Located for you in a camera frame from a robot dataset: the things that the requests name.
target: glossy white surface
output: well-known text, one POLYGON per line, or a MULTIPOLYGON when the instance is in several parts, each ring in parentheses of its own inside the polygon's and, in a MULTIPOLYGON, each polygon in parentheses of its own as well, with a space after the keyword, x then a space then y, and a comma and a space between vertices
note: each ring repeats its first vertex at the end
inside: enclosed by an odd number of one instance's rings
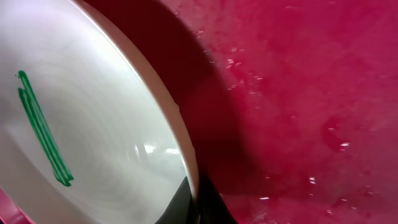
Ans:
POLYGON ((37 223, 155 223, 187 175, 182 147, 197 185, 178 106, 141 53, 103 25, 132 64, 70 1, 0 0, 0 187, 37 223), (57 182, 30 126, 18 70, 28 74, 71 187, 57 182))

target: green marking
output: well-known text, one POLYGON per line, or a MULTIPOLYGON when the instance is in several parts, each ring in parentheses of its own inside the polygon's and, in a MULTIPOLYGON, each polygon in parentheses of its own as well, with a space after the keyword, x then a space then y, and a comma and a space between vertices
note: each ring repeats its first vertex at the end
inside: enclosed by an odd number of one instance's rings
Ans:
POLYGON ((45 155, 49 159, 55 178, 64 186, 71 186, 70 181, 73 180, 72 173, 64 163, 57 143, 51 134, 51 130, 45 121, 42 109, 33 92, 27 75, 23 71, 18 72, 18 78, 21 79, 25 89, 18 88, 19 98, 24 105, 26 115, 36 133, 45 155))

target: green paint stroke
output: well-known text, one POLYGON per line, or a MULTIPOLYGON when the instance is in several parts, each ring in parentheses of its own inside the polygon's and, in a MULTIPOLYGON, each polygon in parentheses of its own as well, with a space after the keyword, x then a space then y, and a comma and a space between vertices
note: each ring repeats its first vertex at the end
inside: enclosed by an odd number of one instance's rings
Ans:
POLYGON ((44 119, 42 109, 39 106, 39 102, 37 101, 26 73, 24 71, 19 71, 18 75, 24 85, 24 89, 18 88, 19 98, 24 105, 30 124, 51 163, 55 178, 64 186, 69 187, 71 186, 70 181, 73 180, 72 173, 61 157, 57 143, 44 119))

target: curved edge of plate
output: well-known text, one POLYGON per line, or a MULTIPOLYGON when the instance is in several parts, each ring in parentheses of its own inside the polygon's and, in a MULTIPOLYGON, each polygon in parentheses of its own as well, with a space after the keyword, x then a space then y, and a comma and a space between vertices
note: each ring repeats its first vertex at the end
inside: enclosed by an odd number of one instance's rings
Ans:
POLYGON ((131 69, 139 74, 145 86, 150 90, 181 149, 181 157, 187 173, 191 194, 193 199, 196 200, 199 173, 195 150, 179 112, 178 105, 170 105, 168 103, 171 101, 174 102, 174 100, 163 84, 163 81, 134 43, 108 18, 83 0, 74 0, 72 4, 109 40, 109 43, 120 53, 131 69))

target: red table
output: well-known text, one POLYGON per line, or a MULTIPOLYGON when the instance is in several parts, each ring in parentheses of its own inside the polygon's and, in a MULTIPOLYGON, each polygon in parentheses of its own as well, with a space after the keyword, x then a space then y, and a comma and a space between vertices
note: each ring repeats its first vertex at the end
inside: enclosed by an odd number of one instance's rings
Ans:
POLYGON ((157 70, 238 222, 398 223, 397 1, 161 1, 88 2, 157 70))

